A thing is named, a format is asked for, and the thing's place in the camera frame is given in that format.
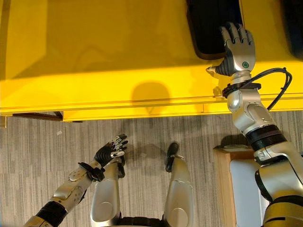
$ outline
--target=yellow table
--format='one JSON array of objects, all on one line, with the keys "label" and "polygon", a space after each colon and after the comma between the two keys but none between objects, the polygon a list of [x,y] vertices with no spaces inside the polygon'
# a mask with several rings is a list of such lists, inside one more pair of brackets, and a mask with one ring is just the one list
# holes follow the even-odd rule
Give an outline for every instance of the yellow table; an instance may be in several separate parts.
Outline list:
[{"label": "yellow table", "polygon": [[[64,121],[228,113],[230,78],[195,55],[185,0],[0,0],[0,114],[64,111]],[[279,1],[241,1],[253,75],[287,67],[273,110],[303,110],[303,62],[287,47]],[[264,105],[285,76],[260,79]]]}]

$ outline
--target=wire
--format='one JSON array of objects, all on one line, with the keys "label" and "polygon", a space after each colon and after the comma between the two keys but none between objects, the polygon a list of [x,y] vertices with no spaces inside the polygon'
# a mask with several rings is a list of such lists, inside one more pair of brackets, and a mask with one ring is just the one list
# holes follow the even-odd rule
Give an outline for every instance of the wire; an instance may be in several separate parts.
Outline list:
[{"label": "wire", "polygon": [[279,99],[282,97],[282,95],[284,94],[284,92],[287,90],[287,88],[289,87],[290,83],[292,82],[293,76],[290,74],[290,72],[288,72],[286,70],[286,68],[272,68],[269,70],[265,70],[261,73],[259,73],[258,75],[256,75],[255,77],[249,79],[246,81],[246,83],[244,85],[242,85],[239,89],[247,86],[248,84],[252,83],[253,81],[260,79],[268,74],[274,73],[274,72],[282,72],[285,73],[286,79],[285,79],[285,84],[284,86],[281,88],[281,92],[277,95],[277,97],[273,100],[273,102],[267,107],[268,110],[271,110],[271,108],[274,107],[274,105],[279,101]]}]

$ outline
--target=black joint ring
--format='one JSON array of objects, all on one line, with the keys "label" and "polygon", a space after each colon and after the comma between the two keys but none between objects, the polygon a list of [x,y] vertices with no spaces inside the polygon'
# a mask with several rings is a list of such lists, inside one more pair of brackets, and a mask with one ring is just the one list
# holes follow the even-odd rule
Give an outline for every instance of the black joint ring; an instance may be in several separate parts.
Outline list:
[{"label": "black joint ring", "polygon": [[233,84],[233,85],[230,85],[228,84],[226,88],[223,89],[222,91],[222,95],[223,97],[227,98],[227,96],[231,93],[231,92],[234,92],[234,91],[237,91],[237,90],[240,90],[240,89],[261,89],[261,84],[259,83],[251,83],[251,84],[248,84],[248,85],[245,85],[247,84],[247,82],[242,82],[242,83],[237,83],[237,84]]},{"label": "black joint ring", "polygon": [[85,162],[81,162],[81,163],[78,162],[78,164],[87,170],[88,176],[91,178],[92,181],[101,182],[104,179],[104,174],[103,174],[105,172],[104,168],[101,168],[101,169],[93,168]]}]

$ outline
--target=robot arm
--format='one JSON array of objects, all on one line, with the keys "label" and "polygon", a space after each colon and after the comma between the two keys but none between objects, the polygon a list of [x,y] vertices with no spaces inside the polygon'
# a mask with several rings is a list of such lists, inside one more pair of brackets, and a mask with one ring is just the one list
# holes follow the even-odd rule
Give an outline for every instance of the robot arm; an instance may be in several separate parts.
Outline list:
[{"label": "robot arm", "polygon": [[[207,71],[231,77],[223,96],[227,98],[235,126],[255,151],[255,160],[261,165],[255,174],[256,182],[262,195],[271,202],[263,225],[303,226],[303,160],[262,104],[258,92],[261,85],[252,83],[255,80],[250,75],[255,65],[252,35],[242,25],[236,27],[232,23],[220,29],[226,57],[219,66]],[[280,68],[263,73],[275,71],[290,75]]]},{"label": "robot arm", "polygon": [[79,168],[72,171],[67,181],[50,198],[49,202],[32,216],[24,227],[57,227],[78,203],[82,201],[86,190],[93,181],[102,181],[103,167],[113,158],[124,155],[126,149],[124,134],[115,137],[103,146],[89,163],[78,163]]}]

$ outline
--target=black pad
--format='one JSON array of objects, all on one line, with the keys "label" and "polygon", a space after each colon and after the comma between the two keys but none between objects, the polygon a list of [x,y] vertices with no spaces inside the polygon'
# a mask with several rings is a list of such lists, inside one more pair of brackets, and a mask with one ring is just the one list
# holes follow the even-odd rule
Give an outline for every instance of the black pad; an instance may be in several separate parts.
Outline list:
[{"label": "black pad", "polygon": [[299,195],[288,195],[278,197],[269,206],[279,202],[288,202],[303,207],[303,197]]},{"label": "black pad", "polygon": [[198,57],[212,60],[225,55],[220,26],[242,24],[239,0],[187,0],[187,19]]},{"label": "black pad", "polygon": [[303,59],[303,0],[283,0],[282,6],[290,51]]}]

